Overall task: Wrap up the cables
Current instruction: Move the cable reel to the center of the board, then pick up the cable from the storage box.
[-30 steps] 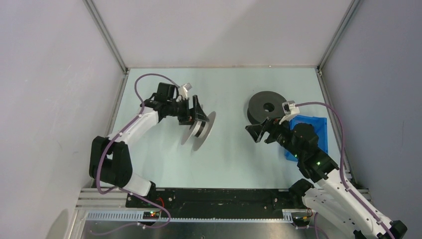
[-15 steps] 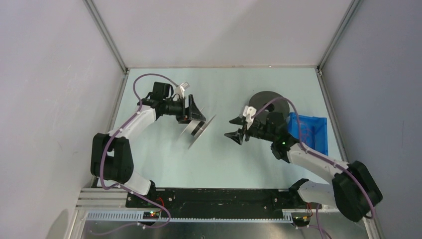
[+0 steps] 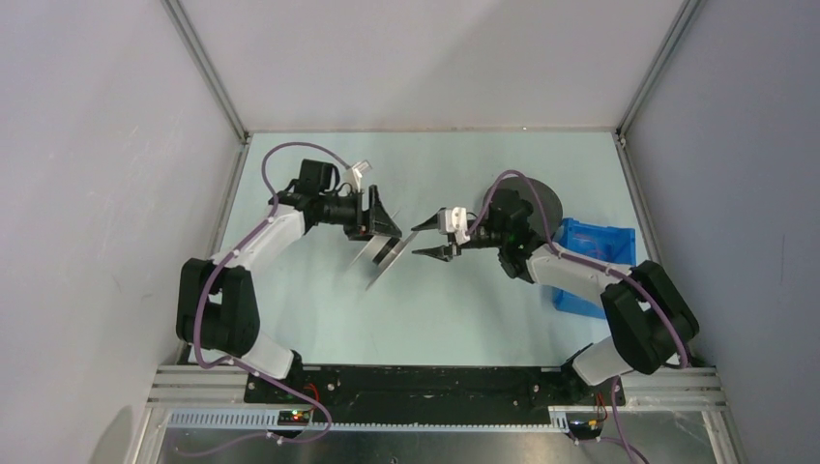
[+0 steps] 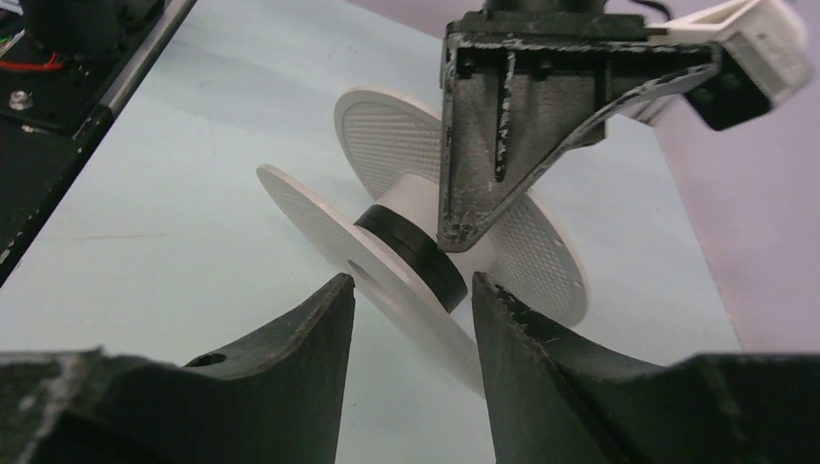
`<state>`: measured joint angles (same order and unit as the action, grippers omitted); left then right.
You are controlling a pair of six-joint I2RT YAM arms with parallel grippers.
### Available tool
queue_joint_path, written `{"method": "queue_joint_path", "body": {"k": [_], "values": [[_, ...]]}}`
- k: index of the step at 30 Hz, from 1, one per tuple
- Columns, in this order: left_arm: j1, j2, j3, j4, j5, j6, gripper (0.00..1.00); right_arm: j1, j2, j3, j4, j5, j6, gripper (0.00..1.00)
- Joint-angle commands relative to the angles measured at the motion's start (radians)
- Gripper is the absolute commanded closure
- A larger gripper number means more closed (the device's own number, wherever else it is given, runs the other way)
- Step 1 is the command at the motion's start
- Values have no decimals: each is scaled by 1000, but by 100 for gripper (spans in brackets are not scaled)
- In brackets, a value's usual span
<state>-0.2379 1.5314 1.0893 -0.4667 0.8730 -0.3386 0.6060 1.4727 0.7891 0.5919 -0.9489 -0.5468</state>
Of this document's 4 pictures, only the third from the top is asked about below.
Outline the white cable spool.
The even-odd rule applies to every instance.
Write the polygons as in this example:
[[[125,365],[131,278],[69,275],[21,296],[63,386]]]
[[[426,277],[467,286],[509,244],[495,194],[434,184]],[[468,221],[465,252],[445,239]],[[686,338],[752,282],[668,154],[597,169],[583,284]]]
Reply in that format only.
[[[395,265],[418,234],[418,231],[412,231],[406,238],[373,236],[350,262],[348,270],[356,267],[359,262],[367,262],[370,280],[365,291],[368,291]]]

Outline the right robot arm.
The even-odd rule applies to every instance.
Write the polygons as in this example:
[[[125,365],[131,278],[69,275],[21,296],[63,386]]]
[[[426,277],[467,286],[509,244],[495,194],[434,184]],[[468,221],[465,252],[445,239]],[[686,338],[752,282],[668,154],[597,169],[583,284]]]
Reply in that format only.
[[[626,266],[595,259],[557,245],[530,224],[541,213],[540,200],[529,202],[503,188],[488,197],[477,215],[463,207],[442,208],[414,231],[435,230],[442,246],[419,253],[450,262],[465,249],[494,248],[512,279],[554,287],[601,308],[610,335],[567,360],[562,389],[568,400],[586,404],[601,383],[625,373],[655,373],[673,356],[689,366],[688,343],[700,325],[664,267],[651,260]]]

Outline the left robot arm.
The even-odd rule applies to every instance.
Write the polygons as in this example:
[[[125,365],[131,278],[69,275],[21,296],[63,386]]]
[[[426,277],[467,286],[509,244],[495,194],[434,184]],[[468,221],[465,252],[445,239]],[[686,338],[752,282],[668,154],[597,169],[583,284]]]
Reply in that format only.
[[[366,160],[344,171],[329,162],[303,160],[298,177],[272,195],[262,219],[243,239],[183,265],[176,334],[201,367],[239,365],[254,376],[270,377],[268,389],[280,401],[302,397],[306,377],[292,367],[296,352],[262,329],[254,278],[319,224],[340,227],[350,241],[400,239],[377,186],[363,186],[370,169]]]

